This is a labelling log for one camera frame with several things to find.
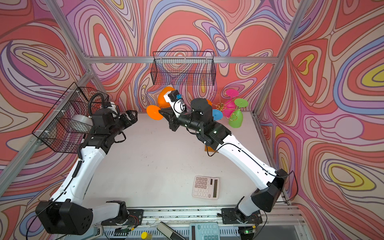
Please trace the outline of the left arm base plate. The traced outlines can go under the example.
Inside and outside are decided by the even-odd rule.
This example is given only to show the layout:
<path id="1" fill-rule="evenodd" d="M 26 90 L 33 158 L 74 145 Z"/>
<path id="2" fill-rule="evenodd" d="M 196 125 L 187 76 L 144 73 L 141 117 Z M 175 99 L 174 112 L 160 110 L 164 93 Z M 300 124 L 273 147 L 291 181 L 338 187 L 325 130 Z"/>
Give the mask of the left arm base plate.
<path id="1" fill-rule="evenodd" d="M 143 215 L 143 209 L 128 209 L 126 214 L 119 215 L 113 219 L 105 220 L 101 223 L 101 225 L 113 227 L 137 227 L 142 224 Z"/>

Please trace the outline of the orange wine glass front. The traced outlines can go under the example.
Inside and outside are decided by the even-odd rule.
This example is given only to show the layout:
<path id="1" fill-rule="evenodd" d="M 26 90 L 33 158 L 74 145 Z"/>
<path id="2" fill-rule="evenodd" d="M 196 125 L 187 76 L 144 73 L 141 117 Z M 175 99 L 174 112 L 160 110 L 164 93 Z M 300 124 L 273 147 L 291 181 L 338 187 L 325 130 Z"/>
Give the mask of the orange wine glass front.
<path id="1" fill-rule="evenodd" d="M 158 96 L 158 105 L 150 105 L 147 107 L 146 111 L 148 116 L 153 120 L 161 120 L 163 116 L 159 113 L 159 110 L 164 108 L 169 108 L 171 105 L 166 102 L 165 95 L 168 92 L 174 91 L 172 87 L 165 87 Z"/>

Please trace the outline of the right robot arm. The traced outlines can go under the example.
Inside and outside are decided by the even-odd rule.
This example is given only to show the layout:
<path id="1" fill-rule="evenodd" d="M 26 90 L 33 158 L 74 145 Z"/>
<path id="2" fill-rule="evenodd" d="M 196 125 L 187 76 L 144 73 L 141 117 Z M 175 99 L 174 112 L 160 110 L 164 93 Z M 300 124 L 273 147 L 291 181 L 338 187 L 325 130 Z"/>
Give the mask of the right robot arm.
<path id="1" fill-rule="evenodd" d="M 161 106 L 159 114 L 169 122 L 172 131 L 179 127 L 191 130 L 192 135 L 206 147 L 231 160 L 255 184 L 255 191 L 242 197 L 234 208 L 236 220 L 245 223 L 257 211 L 271 212 L 283 191 L 288 173 L 268 166 L 247 150 L 228 128 L 214 120 L 212 106 L 206 99 L 194 99 L 191 112 L 187 111 L 179 94 L 174 97 L 164 95 L 163 99 L 169 107 Z"/>

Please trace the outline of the gold wire rack wooden base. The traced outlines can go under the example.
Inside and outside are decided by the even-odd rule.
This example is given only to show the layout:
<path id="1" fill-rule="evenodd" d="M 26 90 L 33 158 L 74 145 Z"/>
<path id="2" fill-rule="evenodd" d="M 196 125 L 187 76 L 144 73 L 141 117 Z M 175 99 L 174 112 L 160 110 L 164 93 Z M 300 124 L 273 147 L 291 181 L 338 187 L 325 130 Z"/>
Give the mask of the gold wire rack wooden base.
<path id="1" fill-rule="evenodd" d="M 215 107 L 216 107 L 215 109 L 220 110 L 220 111 L 222 111 L 222 113 L 223 113 L 224 104 L 225 104 L 225 103 L 219 101 L 218 104 L 215 104 Z"/>

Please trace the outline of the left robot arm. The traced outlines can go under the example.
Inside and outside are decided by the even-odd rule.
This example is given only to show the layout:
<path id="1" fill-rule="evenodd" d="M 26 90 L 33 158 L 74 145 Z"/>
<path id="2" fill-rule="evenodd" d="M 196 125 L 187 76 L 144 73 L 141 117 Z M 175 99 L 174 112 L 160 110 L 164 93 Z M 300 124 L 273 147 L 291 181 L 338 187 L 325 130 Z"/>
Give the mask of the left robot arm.
<path id="1" fill-rule="evenodd" d="M 83 235 L 95 224 L 106 222 L 124 225 L 129 213 L 124 201 L 109 201 L 86 208 L 84 197 L 101 161 L 115 139 L 124 130 L 138 121 L 138 112 L 120 112 L 115 103 L 108 102 L 102 93 L 96 93 L 88 102 L 87 113 L 75 115 L 72 122 L 80 122 L 89 128 L 87 136 L 77 145 L 77 162 L 58 190 L 48 201 L 41 201 L 36 207 L 36 216 L 49 234 Z"/>

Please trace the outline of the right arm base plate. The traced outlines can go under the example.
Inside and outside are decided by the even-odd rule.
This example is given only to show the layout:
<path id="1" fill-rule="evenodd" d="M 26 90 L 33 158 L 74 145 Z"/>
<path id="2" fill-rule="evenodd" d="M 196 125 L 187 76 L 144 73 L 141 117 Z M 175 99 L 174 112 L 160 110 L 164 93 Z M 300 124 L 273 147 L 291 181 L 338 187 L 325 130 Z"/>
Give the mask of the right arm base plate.
<path id="1" fill-rule="evenodd" d="M 263 223 L 262 215 L 260 211 L 253 212 L 251 215 L 243 215 L 235 208 L 222 208 L 218 216 L 222 218 L 224 225 L 234 224 L 252 224 L 258 226 Z"/>

